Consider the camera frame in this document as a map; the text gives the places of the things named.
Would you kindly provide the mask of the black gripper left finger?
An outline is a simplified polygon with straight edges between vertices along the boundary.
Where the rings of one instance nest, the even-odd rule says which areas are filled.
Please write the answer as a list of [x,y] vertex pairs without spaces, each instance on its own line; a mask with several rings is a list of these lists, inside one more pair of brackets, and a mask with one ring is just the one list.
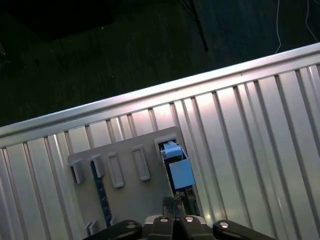
[[174,238],[174,199],[162,200],[162,215],[152,215],[144,224],[135,220],[123,220],[98,233],[86,237],[87,240],[172,240]]

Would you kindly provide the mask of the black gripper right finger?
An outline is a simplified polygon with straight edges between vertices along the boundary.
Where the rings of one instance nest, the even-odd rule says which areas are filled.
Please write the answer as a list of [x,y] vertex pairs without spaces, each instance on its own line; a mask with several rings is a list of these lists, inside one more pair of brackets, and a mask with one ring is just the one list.
[[230,220],[218,220],[208,226],[202,217],[186,215],[184,212],[185,194],[174,194],[174,206],[182,213],[174,211],[177,227],[174,227],[175,240],[271,240],[272,237]]

